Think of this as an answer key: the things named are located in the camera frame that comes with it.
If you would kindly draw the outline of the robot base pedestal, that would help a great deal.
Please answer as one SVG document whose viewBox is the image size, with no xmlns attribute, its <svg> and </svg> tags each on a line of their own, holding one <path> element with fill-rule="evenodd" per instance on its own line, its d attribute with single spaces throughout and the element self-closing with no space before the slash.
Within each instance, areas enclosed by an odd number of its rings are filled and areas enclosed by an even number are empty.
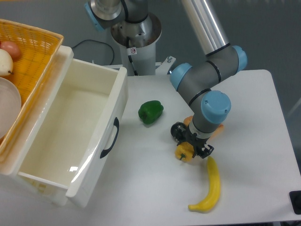
<svg viewBox="0 0 301 226">
<path fill-rule="evenodd" d="M 140 23 L 122 21 L 111 28 L 128 76 L 155 74 L 156 42 L 161 33 L 161 22 L 153 13 Z"/>
</svg>

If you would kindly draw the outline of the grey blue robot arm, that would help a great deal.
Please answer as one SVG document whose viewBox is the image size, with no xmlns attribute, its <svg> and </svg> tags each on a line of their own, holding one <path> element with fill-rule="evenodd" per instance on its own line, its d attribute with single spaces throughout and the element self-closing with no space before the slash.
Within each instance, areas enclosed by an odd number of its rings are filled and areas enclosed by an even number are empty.
<svg viewBox="0 0 301 226">
<path fill-rule="evenodd" d="M 196 67 L 180 64 L 171 70 L 170 82 L 194 113 L 188 125 L 175 123 L 171 135 L 178 144 L 192 145 L 193 156 L 206 158 L 213 151 L 207 141 L 231 108 L 228 96 L 212 87 L 243 70 L 247 56 L 241 47 L 229 43 L 210 1 L 184 0 L 182 5 L 206 61 Z M 85 10 L 96 30 L 110 28 L 128 75 L 155 74 L 155 44 L 162 27 L 149 12 L 147 1 L 89 0 Z"/>
</svg>

